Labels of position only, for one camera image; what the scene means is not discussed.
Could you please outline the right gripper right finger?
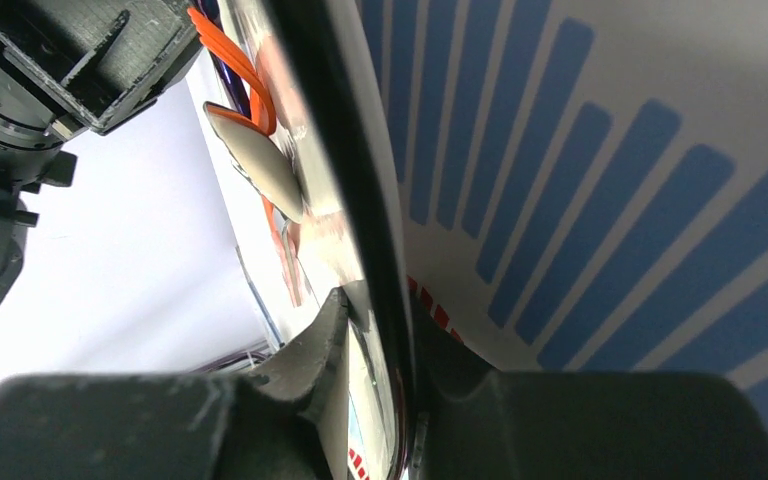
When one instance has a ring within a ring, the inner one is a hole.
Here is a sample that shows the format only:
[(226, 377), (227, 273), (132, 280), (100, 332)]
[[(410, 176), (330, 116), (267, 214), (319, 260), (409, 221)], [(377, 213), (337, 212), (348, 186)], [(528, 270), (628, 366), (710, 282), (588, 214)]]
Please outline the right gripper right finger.
[(411, 307), (416, 479), (768, 479), (768, 433), (723, 378), (503, 371)]

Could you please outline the patterned cloth napkin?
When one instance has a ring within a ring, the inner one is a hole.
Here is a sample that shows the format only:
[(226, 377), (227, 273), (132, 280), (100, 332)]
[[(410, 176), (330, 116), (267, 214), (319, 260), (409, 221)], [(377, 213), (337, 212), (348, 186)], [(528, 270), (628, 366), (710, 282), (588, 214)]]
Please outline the patterned cloth napkin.
[(361, 1), (410, 287), (499, 368), (702, 371), (768, 430), (768, 1)]

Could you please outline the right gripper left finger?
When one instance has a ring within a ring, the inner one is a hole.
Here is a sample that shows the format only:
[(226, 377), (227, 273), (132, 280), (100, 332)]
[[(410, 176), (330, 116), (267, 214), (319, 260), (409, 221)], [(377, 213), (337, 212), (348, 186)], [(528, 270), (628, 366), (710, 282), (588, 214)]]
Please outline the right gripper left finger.
[(344, 479), (349, 302), (243, 373), (0, 385), (0, 479)]

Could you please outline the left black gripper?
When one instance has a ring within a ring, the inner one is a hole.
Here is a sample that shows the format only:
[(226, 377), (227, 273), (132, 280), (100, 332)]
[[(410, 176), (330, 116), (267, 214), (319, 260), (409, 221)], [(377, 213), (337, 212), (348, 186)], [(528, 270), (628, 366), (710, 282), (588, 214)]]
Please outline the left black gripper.
[(0, 1), (0, 65), (106, 134), (180, 81), (199, 50), (188, 1)]

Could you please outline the white square plate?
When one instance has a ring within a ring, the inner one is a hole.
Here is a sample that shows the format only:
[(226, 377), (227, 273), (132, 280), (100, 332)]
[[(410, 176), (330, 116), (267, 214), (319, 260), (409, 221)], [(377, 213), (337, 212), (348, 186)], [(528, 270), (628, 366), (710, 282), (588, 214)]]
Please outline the white square plate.
[(297, 255), (316, 293), (351, 306), (349, 397), (375, 479), (400, 479), (414, 440), (415, 367), (398, 186), (387, 122), (353, 1), (223, 1), (226, 34), (252, 57), (275, 140), (305, 204)]

